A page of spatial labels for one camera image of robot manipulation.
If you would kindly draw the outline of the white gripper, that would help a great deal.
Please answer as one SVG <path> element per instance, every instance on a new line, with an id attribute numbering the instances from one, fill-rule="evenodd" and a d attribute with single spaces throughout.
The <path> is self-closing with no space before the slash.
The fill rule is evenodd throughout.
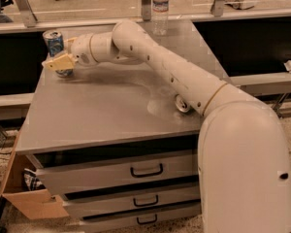
<path id="1" fill-rule="evenodd" d="M 76 60 L 82 66 L 93 66 L 96 64 L 91 53 L 92 34 L 83 34 L 64 41 L 64 47 L 71 47 L 71 53 L 61 53 L 50 57 L 42 62 L 44 68 L 51 71 L 74 69 Z"/>

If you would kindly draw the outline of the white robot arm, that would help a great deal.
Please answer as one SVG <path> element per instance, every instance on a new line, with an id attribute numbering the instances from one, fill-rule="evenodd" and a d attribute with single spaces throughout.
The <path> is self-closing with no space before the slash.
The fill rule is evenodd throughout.
<path id="1" fill-rule="evenodd" d="M 205 233 L 291 233 L 291 166 L 284 131 L 265 103 L 157 44 L 136 22 L 67 40 L 50 70 L 137 58 L 204 117 L 198 174 Z"/>

